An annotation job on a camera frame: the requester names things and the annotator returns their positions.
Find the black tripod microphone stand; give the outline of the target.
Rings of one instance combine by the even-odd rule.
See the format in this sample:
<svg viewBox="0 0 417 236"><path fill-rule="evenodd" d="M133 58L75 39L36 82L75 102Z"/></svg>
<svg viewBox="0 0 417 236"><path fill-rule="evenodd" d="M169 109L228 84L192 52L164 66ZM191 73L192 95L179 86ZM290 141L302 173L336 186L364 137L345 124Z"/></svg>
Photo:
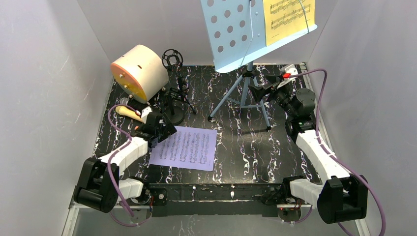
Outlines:
<svg viewBox="0 0 417 236"><path fill-rule="evenodd" d="M170 88L167 95L170 99L188 104L193 114L197 111L191 105L187 98L189 87L185 84L185 77L181 75L180 68L183 66L183 56L175 49L167 49L162 55L162 64L168 72L173 72L177 82L176 88Z"/></svg>

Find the beige microphone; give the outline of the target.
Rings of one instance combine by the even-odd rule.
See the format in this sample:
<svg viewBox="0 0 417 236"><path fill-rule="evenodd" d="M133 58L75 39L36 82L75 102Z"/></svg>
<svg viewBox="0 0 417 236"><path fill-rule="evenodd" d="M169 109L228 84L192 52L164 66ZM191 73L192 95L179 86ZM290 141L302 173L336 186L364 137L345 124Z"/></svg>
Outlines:
<svg viewBox="0 0 417 236"><path fill-rule="evenodd" d="M132 110L126 106L116 106L115 111L122 116L129 117L131 119L137 120L139 122L143 122L143 119L141 118L141 113L137 110Z"/></svg>

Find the white and orange drum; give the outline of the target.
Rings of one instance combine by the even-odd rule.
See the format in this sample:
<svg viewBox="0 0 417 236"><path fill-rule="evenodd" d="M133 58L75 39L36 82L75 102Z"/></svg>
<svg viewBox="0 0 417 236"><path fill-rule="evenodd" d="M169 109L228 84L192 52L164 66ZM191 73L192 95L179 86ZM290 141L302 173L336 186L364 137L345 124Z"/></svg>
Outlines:
<svg viewBox="0 0 417 236"><path fill-rule="evenodd" d="M169 82L162 59L150 48L136 45L111 63L117 83L140 103L146 104Z"/></svg>

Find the black round microphone stand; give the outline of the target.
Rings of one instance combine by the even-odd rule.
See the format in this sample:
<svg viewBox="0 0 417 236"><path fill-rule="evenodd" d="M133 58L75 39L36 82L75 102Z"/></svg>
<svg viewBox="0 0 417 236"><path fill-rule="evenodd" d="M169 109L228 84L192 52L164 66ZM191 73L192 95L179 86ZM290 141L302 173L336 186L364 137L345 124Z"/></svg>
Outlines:
<svg viewBox="0 0 417 236"><path fill-rule="evenodd" d="M173 125L179 125L185 118L184 110L175 105L178 96L172 91L166 91L163 96L163 113L167 115Z"/></svg>

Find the lavender sheet music page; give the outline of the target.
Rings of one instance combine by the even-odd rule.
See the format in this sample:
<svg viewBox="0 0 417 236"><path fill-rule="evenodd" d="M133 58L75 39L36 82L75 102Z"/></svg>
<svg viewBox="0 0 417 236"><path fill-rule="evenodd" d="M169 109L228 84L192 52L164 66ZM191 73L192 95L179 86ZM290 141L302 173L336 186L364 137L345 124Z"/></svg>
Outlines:
<svg viewBox="0 0 417 236"><path fill-rule="evenodd" d="M151 165L213 171L217 130L176 126L150 153Z"/></svg>

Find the aluminium frame rail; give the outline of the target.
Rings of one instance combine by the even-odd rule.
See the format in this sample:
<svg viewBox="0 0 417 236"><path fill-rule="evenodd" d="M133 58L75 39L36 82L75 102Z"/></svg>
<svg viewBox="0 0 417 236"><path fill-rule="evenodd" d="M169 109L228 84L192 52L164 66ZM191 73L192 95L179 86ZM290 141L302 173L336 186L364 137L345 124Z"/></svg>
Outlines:
<svg viewBox="0 0 417 236"><path fill-rule="evenodd" d="M327 224L363 219L367 212L367 189L352 180L331 180L313 185L312 195L290 189L291 179L281 184L162 184L146 183L141 194L128 201L133 214L125 226L143 223L146 217L176 215L261 215L296 224L306 219L302 208L316 209Z"/></svg>

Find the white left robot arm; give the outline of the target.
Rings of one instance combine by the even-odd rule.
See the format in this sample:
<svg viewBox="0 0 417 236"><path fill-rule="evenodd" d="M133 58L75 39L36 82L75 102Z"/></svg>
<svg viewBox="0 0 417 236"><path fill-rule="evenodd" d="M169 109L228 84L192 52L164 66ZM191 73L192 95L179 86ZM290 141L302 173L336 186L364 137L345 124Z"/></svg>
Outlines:
<svg viewBox="0 0 417 236"><path fill-rule="evenodd" d="M104 213L118 203L128 208L126 200L141 196L144 183L136 177L121 180L121 173L176 131L166 114L150 112L146 122L122 146L97 159L91 157L84 161L73 200Z"/></svg>

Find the yellow sheet music page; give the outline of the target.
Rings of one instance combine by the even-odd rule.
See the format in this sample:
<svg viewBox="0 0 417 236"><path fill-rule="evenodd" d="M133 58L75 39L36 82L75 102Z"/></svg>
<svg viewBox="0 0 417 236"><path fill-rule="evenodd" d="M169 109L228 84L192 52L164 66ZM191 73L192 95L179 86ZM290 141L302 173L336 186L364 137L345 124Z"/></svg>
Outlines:
<svg viewBox="0 0 417 236"><path fill-rule="evenodd" d="M317 28L314 0L265 0L263 8L267 46Z"/></svg>

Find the blue music stand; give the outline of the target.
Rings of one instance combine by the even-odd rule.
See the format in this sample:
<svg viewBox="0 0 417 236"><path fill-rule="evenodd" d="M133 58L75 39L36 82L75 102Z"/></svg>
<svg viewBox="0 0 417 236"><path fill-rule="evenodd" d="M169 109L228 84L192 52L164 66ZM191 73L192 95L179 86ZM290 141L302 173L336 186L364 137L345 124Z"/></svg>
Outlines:
<svg viewBox="0 0 417 236"><path fill-rule="evenodd" d="M208 115L209 121L213 119L225 101L230 99L231 93L239 85L241 80L244 80L241 100L235 101L234 103L240 108L250 108L250 105L246 105L248 86L251 81L255 85L258 84L253 68L254 61L304 36L290 36L267 46L263 1L201 1L215 71L218 73L228 73L242 66L245 67L235 83Z"/></svg>

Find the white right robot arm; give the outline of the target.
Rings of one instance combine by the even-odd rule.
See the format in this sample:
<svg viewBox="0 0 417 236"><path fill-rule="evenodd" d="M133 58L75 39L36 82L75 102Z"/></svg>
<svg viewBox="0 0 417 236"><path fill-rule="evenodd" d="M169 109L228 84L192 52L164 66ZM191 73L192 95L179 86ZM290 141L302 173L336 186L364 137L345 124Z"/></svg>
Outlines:
<svg viewBox="0 0 417 236"><path fill-rule="evenodd" d="M288 73L267 78L270 85L249 85L252 96L256 102L264 97L276 101L286 112L287 135L307 155L322 180L322 184L314 184L304 177L286 177L279 196L304 200L327 224L363 219L368 190L358 177L333 160L333 153L316 132L315 93L308 88L293 91L294 79Z"/></svg>

